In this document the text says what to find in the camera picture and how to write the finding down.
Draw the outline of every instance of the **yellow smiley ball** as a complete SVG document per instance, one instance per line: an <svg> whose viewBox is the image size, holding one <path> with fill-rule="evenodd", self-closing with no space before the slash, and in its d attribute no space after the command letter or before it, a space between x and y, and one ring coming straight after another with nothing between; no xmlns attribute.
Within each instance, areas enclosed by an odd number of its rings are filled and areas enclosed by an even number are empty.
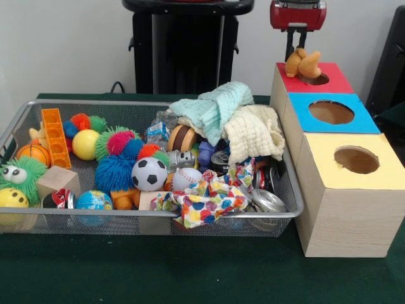
<svg viewBox="0 0 405 304"><path fill-rule="evenodd" d="M28 199L20 190L14 188L4 188L0 190L0 207L28 208ZM0 214L0 225L16 225L19 224L24 218L25 215L23 214Z"/></svg>

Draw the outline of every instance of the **googly eye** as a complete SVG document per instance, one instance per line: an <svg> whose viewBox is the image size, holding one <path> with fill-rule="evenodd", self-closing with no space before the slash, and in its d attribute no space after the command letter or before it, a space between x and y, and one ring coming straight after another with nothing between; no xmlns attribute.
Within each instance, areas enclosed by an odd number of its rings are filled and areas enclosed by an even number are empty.
<svg viewBox="0 0 405 304"><path fill-rule="evenodd" d="M21 168L15 168L11 173L11 181L15 184L22 184L27 179L27 171Z"/></svg>
<svg viewBox="0 0 405 304"><path fill-rule="evenodd" d="M7 166L6 168L4 168L3 170L3 177L6 181L11 182L11 178L13 176L13 172L15 170L18 170L17 167L15 166Z"/></svg>

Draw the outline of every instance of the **circular hole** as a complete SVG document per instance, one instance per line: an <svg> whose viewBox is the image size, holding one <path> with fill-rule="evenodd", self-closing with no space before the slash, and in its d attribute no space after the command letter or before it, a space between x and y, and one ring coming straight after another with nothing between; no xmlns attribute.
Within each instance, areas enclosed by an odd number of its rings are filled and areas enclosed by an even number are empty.
<svg viewBox="0 0 405 304"><path fill-rule="evenodd" d="M48 130L48 136L50 138L56 138L56 137L60 137L60 133L57 129L49 129Z"/></svg>
<svg viewBox="0 0 405 304"><path fill-rule="evenodd" d="M372 173L380 166L377 156L367 149L355 146L338 148L335 152L335 161L358 174Z"/></svg>
<svg viewBox="0 0 405 304"><path fill-rule="evenodd" d="M311 103L308 108L316 119L331 125L348 124L354 119L354 112L336 101L319 100Z"/></svg>
<svg viewBox="0 0 405 304"><path fill-rule="evenodd" d="M329 82L328 75L324 74L324 73L322 73L317 78L313 78L313 79L304 77L301 74L299 74L298 77L299 77L299 80L301 80L307 84L311 84L312 86L321 86L321 85L327 84Z"/></svg>
<svg viewBox="0 0 405 304"><path fill-rule="evenodd" d="M62 153L63 152L63 147L60 144L53 144L51 146L51 151L53 153Z"/></svg>
<svg viewBox="0 0 405 304"><path fill-rule="evenodd" d="M64 168L66 166L66 162L64 160L62 160L61 158L59 158L53 162L53 165Z"/></svg>

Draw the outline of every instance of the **green fuzzy toy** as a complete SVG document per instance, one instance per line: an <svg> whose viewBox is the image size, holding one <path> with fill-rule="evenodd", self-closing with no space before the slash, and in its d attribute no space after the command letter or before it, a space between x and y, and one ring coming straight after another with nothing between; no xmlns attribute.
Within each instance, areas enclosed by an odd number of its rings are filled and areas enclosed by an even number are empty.
<svg viewBox="0 0 405 304"><path fill-rule="evenodd" d="M47 171L46 166L35 158L23 156L1 166L0 189L15 188L28 199L29 206L40 203L35 183Z"/></svg>
<svg viewBox="0 0 405 304"><path fill-rule="evenodd" d="M107 129L107 120L99 116L89 116L91 129L103 133Z"/></svg>
<svg viewBox="0 0 405 304"><path fill-rule="evenodd" d="M96 141L96 160L99 162L100 160L102 160L104 157L108 156L108 150L107 150L107 142L108 139L118 133L118 132L122 132L122 131L130 131L129 128L126 127L115 127L112 128L108 128L107 131L103 132L100 134L100 136L97 138ZM135 138L139 138L139 134L136 133L134 130L131 130L134 134L135 134Z"/></svg>
<svg viewBox="0 0 405 304"><path fill-rule="evenodd" d="M170 168L170 157L162 151L157 151L153 154L153 157L157 158L158 160L162 161L165 164L166 168Z"/></svg>

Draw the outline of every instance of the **white wall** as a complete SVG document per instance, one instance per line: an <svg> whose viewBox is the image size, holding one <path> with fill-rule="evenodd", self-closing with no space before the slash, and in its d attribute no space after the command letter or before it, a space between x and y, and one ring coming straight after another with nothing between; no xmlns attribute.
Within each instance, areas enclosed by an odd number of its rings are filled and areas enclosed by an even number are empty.
<svg viewBox="0 0 405 304"><path fill-rule="evenodd" d="M308 51L337 62L366 99L400 0L329 0L320 32L309 33ZM284 60L286 34L273 30L270 0L256 0L240 16L233 79L269 94L276 61ZM0 0L0 132L10 111L39 92L100 93L116 80L134 92L132 14L120 0Z"/></svg>

